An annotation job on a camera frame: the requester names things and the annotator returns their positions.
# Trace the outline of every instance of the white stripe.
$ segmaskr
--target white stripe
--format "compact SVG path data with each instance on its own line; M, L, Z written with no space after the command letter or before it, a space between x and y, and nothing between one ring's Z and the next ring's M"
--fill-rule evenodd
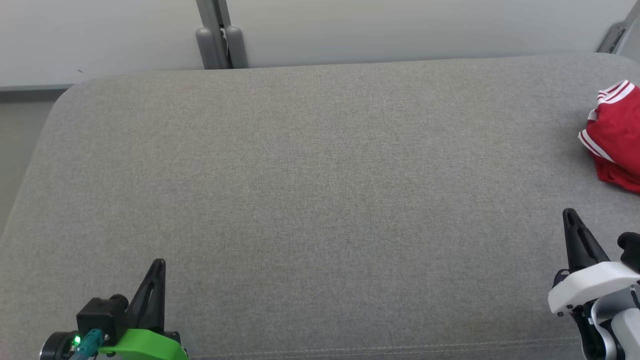
M618 102L618 101L620 101L620 100L624 99L624 98L625 98L625 96L627 96L628 94L630 94L630 93L631 93L631 91L633 91L635 87L636 87L635 85L633 85L633 84L631 84L631 83L630 83L630 84L629 84L629 86L627 86L627 88L626 88L626 89L622 90L622 92L621 92L620 94L618 94L616 97L612 98L611 100L607 100L607 101L605 101L604 103L605 103L605 104L613 104L613 103L615 103L615 102Z
M624 83L626 80L623 81L619 81L617 83L615 83L612 87L608 88L607 90L601 90L600 93L601 94L609 94L613 89L617 88L620 84Z
M613 159L607 154L607 152L604 151L600 146L598 146L595 141L593 141L593 139L589 136L589 133L587 133L587 129L582 130L582 135L584 136L585 141L587 141L587 143L589 143L589 145L594 148L594 150L597 151L599 155L611 161L612 163L615 163L615 161L613 161Z
M596 154L597 156L602 157L602 155L600 155L599 153L595 152L586 142L584 142L584 140L582 139L582 136L580 136L580 134L582 134L582 131L578 133L578 139L584 145L584 147L586 147L587 150L591 151L592 153Z
M598 113L595 109L591 110L589 116L587 117L587 120L598 120Z
M612 91L612 92L611 92L611 94L609 94L609 95L607 95L607 97L605 97L605 100L609 100L609 99L611 99L612 97L614 97L617 93L619 93L619 92L620 92L619 90L624 89L624 87L625 87L627 84L629 84L629 82L628 82L627 80L624 80L624 81L622 82L622 85L620 85L620 87L619 87L619 88L616 88L616 91Z
M615 91L606 94L606 96L602 96L603 94L600 94L598 96L598 105L599 104L606 104L606 101L608 101L609 99L611 99L612 97L617 97L622 91L624 91L624 89L626 89L624 86L626 86L627 84L629 84L629 82L627 80L623 81L624 84L620 85L618 88L615 89Z

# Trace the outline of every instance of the gray cushion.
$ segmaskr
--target gray cushion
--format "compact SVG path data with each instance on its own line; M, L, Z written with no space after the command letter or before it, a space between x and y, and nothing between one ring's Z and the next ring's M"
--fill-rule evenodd
M0 252L0 357L167 261L196 359L580 359L549 312L574 207L612 257L640 198L577 139L604 54L155 72L65 93Z

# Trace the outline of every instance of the red shirt with white stripes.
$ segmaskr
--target red shirt with white stripes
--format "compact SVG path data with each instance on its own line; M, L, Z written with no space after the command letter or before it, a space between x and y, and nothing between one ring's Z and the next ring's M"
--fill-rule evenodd
M624 80L598 94L598 108L578 138L598 178L640 193L640 89Z

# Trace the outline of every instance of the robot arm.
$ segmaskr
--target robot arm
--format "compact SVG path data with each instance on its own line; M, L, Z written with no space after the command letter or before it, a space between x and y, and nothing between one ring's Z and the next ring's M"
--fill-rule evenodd
M188 360L177 331L164 331L164 259L156 259L131 304L123 295L94 297L76 315L77 331L55 332L40 360L118 354L130 360Z
M551 312L571 315L587 360L640 359L640 235L622 234L621 263L613 262L575 210L564 210L563 220L569 269L554 279Z

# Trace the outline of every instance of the metal frame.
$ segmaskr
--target metal frame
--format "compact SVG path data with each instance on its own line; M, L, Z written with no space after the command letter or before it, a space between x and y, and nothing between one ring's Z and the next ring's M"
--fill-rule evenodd
M604 40L602 40L597 52L607 54L617 53L620 50L621 45L624 44L624 41L621 40L627 33L627 30L629 30L631 25L636 21L638 15L640 15L640 0L636 1L634 6L631 8L631 11L629 11L629 14L627 14L625 20L617 22L609 28L609 31L604 37Z
M205 69L248 67L242 30L231 25L226 0L196 0L203 27L196 41Z

